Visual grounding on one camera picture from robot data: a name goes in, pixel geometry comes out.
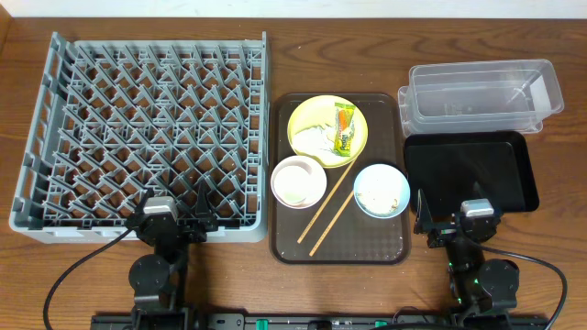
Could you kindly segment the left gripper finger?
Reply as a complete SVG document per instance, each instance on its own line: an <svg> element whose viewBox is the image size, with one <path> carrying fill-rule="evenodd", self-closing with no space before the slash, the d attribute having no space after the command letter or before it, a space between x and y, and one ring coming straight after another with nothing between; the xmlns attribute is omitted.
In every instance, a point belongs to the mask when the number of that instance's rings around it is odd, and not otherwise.
<svg viewBox="0 0 587 330"><path fill-rule="evenodd" d="M137 207L135 208L135 212L136 213L143 213L144 212L144 208L145 205L148 201L149 198L151 198L154 195L154 191L152 188L148 188L144 195L141 197L140 201L138 202Z"/></svg>
<svg viewBox="0 0 587 330"><path fill-rule="evenodd" d="M204 181L198 184L194 214L198 220L208 220L211 216L211 207L207 198L207 184Z"/></svg>

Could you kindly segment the light blue bowl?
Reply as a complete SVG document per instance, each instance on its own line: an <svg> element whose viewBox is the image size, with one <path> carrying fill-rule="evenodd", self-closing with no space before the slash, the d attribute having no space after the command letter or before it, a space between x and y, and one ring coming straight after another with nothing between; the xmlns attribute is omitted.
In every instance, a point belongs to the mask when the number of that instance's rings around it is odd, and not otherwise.
<svg viewBox="0 0 587 330"><path fill-rule="evenodd" d="M353 193L361 211L378 219L399 216L411 197L404 174L387 164L373 164L361 170L354 181Z"/></svg>

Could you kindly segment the white bowl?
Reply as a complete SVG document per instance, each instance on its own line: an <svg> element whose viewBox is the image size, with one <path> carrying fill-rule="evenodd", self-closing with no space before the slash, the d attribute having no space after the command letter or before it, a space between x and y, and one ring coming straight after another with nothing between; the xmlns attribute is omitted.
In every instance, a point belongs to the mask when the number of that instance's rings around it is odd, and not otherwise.
<svg viewBox="0 0 587 330"><path fill-rule="evenodd" d="M277 173L284 167L287 166L299 166L304 168L310 175L308 181L308 195L304 201L298 205L290 205L285 203L280 196L276 193L274 188L274 180ZM322 166L314 159L307 156L291 156L280 161L274 168L271 174L271 191L277 201L289 208L293 209L304 209L308 208L321 200L325 194L327 187L327 175Z"/></svg>

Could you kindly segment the yellow green snack wrapper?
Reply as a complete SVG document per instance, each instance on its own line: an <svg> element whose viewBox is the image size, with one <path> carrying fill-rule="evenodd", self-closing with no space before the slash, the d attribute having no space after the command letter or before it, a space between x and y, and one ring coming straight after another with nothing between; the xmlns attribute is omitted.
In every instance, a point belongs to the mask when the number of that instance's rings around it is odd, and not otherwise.
<svg viewBox="0 0 587 330"><path fill-rule="evenodd" d="M336 134L334 150L342 157L349 157L354 138L354 104L335 103Z"/></svg>

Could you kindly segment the light green cup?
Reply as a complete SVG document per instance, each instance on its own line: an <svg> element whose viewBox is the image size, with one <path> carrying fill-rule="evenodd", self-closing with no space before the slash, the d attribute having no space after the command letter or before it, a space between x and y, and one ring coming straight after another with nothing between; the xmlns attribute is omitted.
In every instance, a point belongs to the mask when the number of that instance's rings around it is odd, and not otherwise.
<svg viewBox="0 0 587 330"><path fill-rule="evenodd" d="M301 204L308 195L309 173L299 166L282 168L274 180L274 188L280 198L290 205Z"/></svg>

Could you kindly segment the white tissue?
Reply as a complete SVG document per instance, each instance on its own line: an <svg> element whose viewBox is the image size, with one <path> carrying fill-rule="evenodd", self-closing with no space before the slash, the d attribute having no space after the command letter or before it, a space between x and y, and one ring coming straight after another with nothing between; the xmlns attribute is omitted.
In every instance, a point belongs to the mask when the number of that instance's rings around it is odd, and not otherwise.
<svg viewBox="0 0 587 330"><path fill-rule="evenodd" d="M292 146L306 154L319 150L334 151L335 128L332 126L311 126L293 135Z"/></svg>

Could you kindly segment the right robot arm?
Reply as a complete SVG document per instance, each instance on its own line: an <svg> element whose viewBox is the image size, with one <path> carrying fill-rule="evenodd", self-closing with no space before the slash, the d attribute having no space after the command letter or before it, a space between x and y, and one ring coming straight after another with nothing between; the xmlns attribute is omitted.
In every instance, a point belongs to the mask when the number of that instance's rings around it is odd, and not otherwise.
<svg viewBox="0 0 587 330"><path fill-rule="evenodd" d="M512 329L508 311L516 308L519 268L508 259L487 259L482 243L496 234L501 213L486 198L464 201L449 221L433 219L423 190L417 191L414 232L427 235L429 248L444 248L449 287L459 305L449 322L476 329Z"/></svg>

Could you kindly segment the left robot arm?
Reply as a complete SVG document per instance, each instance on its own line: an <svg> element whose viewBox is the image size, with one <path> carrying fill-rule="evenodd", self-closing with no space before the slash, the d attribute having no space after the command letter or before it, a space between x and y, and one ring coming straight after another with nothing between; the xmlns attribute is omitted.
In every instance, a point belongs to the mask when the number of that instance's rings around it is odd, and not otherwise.
<svg viewBox="0 0 587 330"><path fill-rule="evenodd" d="M218 220L198 185L194 220L178 223L178 210L170 196L156 197L147 190L125 222L127 229L154 252L138 258L130 267L128 281L134 290L134 307L127 329L207 328L206 317L184 299L189 246L204 243L207 233L218 229Z"/></svg>

